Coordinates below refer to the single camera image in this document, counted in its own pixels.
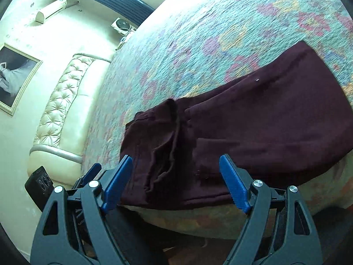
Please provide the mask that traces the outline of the cream tufted leather headboard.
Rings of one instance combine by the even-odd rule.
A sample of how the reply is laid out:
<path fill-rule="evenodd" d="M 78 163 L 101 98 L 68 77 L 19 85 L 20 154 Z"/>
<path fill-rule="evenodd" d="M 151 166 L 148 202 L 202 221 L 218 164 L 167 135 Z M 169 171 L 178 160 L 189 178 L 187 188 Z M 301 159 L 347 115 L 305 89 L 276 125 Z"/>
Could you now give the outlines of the cream tufted leather headboard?
<path fill-rule="evenodd" d="M 90 121 L 109 65 L 94 55 L 73 55 L 39 121 L 28 174 L 43 166 L 54 183 L 66 188 L 80 178 Z"/>

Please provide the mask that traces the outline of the framed wedding photo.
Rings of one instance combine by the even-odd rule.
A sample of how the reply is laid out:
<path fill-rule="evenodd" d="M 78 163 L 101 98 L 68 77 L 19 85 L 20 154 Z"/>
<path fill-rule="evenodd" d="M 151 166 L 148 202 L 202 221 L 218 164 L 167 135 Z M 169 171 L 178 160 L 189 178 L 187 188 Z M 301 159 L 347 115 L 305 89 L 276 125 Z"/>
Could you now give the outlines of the framed wedding photo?
<path fill-rule="evenodd" d="M 13 116 L 24 91 L 43 61 L 3 43 L 0 62 L 1 110 Z"/>

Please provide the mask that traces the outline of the floral bedspread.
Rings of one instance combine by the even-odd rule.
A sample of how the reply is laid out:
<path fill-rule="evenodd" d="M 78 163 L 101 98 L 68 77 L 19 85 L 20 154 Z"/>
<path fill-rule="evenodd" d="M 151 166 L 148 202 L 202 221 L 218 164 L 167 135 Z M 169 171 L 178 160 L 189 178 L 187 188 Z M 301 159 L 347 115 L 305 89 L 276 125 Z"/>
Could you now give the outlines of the floral bedspread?
<path fill-rule="evenodd" d="M 301 40 L 352 99 L 352 19 L 340 0 L 165 0 L 113 57 L 82 170 L 118 164 L 124 128 L 137 112 L 251 73 Z"/>

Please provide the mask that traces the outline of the wall air conditioner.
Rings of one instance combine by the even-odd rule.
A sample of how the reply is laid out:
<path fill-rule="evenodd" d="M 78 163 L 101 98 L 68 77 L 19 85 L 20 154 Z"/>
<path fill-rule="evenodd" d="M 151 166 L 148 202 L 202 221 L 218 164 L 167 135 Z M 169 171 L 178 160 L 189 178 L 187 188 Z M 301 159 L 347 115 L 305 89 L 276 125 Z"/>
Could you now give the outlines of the wall air conditioner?
<path fill-rule="evenodd" d="M 45 21 L 51 17 L 53 14 L 56 14 L 66 8 L 67 0 L 56 0 L 51 4 L 45 6 L 44 8 L 40 9 L 35 17 L 35 21 L 44 24 Z"/>

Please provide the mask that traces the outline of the maroon pants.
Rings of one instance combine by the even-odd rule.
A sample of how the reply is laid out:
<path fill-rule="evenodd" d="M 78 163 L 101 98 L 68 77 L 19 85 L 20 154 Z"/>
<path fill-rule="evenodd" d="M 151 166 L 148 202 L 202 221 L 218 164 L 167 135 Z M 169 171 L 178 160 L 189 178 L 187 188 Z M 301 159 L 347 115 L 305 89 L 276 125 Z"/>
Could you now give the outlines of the maroon pants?
<path fill-rule="evenodd" d="M 268 186 L 302 185 L 352 150 L 352 108 L 338 81 L 300 41 L 273 62 L 192 98 L 167 99 L 126 125 L 133 159 L 122 204 L 159 210 L 232 201 L 227 154 Z"/>

